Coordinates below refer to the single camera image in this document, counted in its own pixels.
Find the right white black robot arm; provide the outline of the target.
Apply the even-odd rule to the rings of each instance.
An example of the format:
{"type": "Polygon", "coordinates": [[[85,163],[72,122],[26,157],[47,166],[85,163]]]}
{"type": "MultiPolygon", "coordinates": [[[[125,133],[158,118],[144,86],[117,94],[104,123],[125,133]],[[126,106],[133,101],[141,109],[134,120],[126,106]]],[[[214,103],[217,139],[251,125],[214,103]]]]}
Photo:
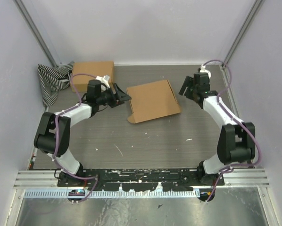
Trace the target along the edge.
{"type": "Polygon", "coordinates": [[[215,175],[234,167],[247,167],[256,155],[255,126],[244,122],[224,104],[217,91],[210,89],[210,75],[205,72],[186,76],[179,95],[197,103],[220,128],[216,154],[199,163],[198,182],[207,186],[215,175]]]}

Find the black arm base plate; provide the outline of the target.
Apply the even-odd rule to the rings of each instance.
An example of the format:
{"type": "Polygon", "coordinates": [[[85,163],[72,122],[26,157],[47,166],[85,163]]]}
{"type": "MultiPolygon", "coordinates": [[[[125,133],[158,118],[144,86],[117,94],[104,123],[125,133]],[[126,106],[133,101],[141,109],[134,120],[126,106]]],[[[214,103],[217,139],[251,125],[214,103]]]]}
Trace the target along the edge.
{"type": "Polygon", "coordinates": [[[154,191],[162,186],[163,192],[192,191],[195,186],[219,186],[225,184],[218,175],[200,175],[196,169],[85,169],[85,177],[97,177],[95,191],[154,191]]]}

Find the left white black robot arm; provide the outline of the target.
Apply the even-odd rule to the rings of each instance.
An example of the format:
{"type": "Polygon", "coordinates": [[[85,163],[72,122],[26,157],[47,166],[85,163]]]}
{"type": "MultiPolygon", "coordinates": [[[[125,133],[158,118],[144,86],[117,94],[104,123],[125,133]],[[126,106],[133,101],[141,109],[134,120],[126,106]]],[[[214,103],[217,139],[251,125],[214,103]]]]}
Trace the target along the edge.
{"type": "Polygon", "coordinates": [[[34,137],[34,147],[51,158],[61,169],[63,178],[79,187],[84,181],[95,179],[96,176],[86,177],[82,164],[71,153],[71,128],[93,117],[101,106],[115,108],[131,99],[116,83],[111,87],[103,79],[90,80],[86,93],[83,96],[78,95],[77,104],[57,113],[43,113],[34,137]]]}

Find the brown cardboard box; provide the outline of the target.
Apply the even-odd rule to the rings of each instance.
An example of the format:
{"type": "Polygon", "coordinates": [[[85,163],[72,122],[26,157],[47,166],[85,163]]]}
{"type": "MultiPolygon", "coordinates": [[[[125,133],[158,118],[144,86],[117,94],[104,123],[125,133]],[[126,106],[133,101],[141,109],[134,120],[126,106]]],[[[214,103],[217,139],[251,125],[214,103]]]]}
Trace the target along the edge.
{"type": "Polygon", "coordinates": [[[76,62],[72,69],[72,75],[76,75],[71,84],[72,91],[75,92],[73,85],[78,92],[86,92],[89,80],[96,77],[109,76],[108,83],[112,86],[114,82],[114,62],[113,61],[99,61],[99,62],[76,62]]]}

